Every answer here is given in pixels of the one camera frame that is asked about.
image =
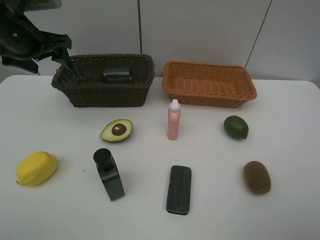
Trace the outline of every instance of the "wicker basket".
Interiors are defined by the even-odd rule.
[[[257,97],[249,73],[241,66],[170,61],[162,87],[182,104],[237,108]]]
[[[76,55],[71,57],[74,72],[61,66],[52,86],[79,108],[122,108],[142,106],[154,79],[150,56],[139,54]],[[130,67],[133,84],[105,84],[105,68]]]

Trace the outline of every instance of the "white wall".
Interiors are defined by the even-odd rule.
[[[70,55],[140,53],[136,0],[62,0],[54,10],[26,12],[40,30],[68,34]],[[53,75],[60,66],[50,58],[38,62],[42,75]],[[0,64],[0,82],[25,71]]]
[[[245,66],[271,0],[140,0],[143,53]]]
[[[247,65],[253,78],[320,87],[319,10],[319,0],[273,0]]]

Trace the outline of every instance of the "dark brown wicker basket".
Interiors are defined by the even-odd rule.
[[[63,92],[75,107],[140,107],[154,79],[154,62],[148,55],[107,54],[72,56],[74,72],[61,66],[51,85]],[[105,84],[105,68],[130,67],[133,84]]]

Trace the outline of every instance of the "pink bottle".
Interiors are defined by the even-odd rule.
[[[178,138],[180,116],[180,104],[177,99],[173,99],[172,103],[169,105],[168,130],[166,132],[166,135],[170,140],[176,140]]]

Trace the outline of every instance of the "white table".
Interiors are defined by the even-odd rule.
[[[166,137],[170,100],[155,78],[135,108],[75,108],[51,76],[12,76],[0,84],[1,240],[319,240],[320,91],[311,82],[255,80],[258,97],[238,109],[182,105],[180,136]],[[223,130],[231,115],[249,125],[246,140]],[[132,136],[100,140],[115,119]],[[93,154],[111,150],[126,196],[111,202]],[[16,166],[47,151],[59,158],[44,184],[16,184]],[[251,194],[243,167],[260,161],[272,189]],[[187,216],[169,214],[170,168],[192,169]]]

